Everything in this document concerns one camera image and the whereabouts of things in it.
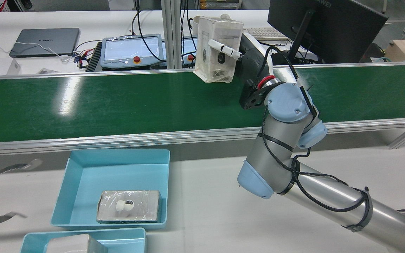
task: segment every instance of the blue tray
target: blue tray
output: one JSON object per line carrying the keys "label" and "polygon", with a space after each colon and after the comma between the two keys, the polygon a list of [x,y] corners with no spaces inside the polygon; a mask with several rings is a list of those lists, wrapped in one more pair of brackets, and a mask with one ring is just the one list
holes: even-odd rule
{"label": "blue tray", "polygon": [[[89,149],[72,151],[51,225],[65,229],[164,228],[167,222],[168,169],[166,149]],[[161,217],[156,223],[100,224],[96,210],[104,190],[158,190]]]}
{"label": "blue tray", "polygon": [[29,233],[24,236],[20,253],[44,253],[52,238],[89,234],[108,248],[108,253],[145,253],[146,236],[143,228],[101,229]]}

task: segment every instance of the robotic arm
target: robotic arm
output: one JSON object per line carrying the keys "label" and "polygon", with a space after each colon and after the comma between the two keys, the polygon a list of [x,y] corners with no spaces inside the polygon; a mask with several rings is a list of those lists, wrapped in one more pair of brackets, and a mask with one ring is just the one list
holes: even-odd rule
{"label": "robotic arm", "polygon": [[[264,199],[280,194],[393,252],[405,252],[405,213],[373,200],[368,189],[351,188],[298,162],[327,134],[304,88],[274,77],[271,64],[264,63],[264,50],[246,34],[239,51],[240,104],[244,109],[265,106],[262,129],[240,170],[239,184]],[[308,149],[308,154],[291,157],[295,147]]]}

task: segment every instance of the white table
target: white table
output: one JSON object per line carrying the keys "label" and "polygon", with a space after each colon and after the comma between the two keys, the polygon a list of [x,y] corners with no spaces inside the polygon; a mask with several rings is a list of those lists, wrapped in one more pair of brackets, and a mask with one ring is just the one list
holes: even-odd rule
{"label": "white table", "polygon": [[[193,10],[189,17],[197,15],[219,17],[228,13],[232,19],[243,21],[245,27],[270,27],[267,23],[268,10]],[[23,29],[78,27],[81,31],[77,45],[89,40],[101,40],[106,37],[130,35],[132,18],[136,11],[91,11],[91,12],[4,12],[0,13],[0,47],[9,51]],[[140,14],[143,34],[163,34],[162,11],[143,11]],[[138,34],[137,23],[134,23]],[[184,34],[188,32],[184,22]],[[79,50],[94,48],[97,42],[90,42]],[[0,58],[9,58],[8,53],[0,50]],[[73,62],[62,63],[58,57],[17,58],[21,66],[20,74],[35,74],[47,68],[62,73],[79,73]]]}

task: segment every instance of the keyboard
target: keyboard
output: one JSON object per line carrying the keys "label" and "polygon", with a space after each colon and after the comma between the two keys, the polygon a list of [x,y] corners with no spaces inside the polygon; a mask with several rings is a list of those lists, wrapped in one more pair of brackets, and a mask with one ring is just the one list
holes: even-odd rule
{"label": "keyboard", "polygon": [[286,40],[287,36],[281,34],[273,27],[245,28],[256,40]]}

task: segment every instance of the gray laptop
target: gray laptop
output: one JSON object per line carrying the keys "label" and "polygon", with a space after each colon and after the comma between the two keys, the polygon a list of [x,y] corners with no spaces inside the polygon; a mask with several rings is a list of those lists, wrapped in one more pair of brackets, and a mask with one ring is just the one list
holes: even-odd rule
{"label": "gray laptop", "polygon": [[[37,43],[44,48],[51,48],[58,55],[71,56],[76,46],[79,28],[54,29],[24,29],[17,38],[17,42]],[[43,57],[56,56],[54,53],[41,48],[39,45],[24,45],[15,43],[9,53],[10,57]]]}

